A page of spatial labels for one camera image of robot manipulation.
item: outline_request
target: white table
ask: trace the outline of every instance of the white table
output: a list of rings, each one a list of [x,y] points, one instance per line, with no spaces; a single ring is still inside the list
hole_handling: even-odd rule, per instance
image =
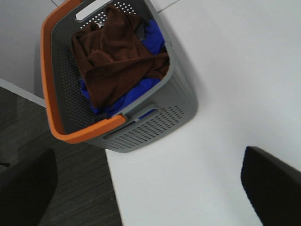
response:
[[[127,154],[107,150],[124,226],[261,225],[240,169],[245,147],[257,145],[301,170],[301,3],[152,2],[164,9],[199,110],[151,145]],[[18,82],[0,79],[43,105]]]

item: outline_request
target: brown cloth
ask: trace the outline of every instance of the brown cloth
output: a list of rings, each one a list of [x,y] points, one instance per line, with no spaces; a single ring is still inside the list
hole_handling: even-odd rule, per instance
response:
[[[169,68],[167,53],[153,55],[135,35],[141,17],[109,4],[100,29],[90,23],[72,37],[72,51],[95,108],[113,104],[144,78],[162,79]]]

